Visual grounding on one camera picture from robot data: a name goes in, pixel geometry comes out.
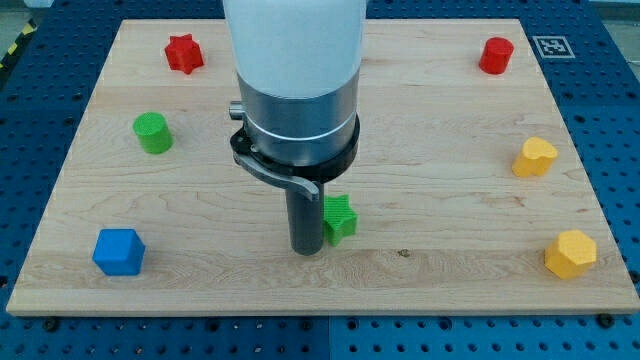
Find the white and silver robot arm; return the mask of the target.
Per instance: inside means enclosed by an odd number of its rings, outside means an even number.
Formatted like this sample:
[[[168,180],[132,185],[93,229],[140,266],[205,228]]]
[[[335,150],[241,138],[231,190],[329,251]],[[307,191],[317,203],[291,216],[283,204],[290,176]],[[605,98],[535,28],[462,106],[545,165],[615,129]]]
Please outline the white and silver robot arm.
[[[366,0],[224,0],[244,129],[278,163],[335,157],[354,133]]]

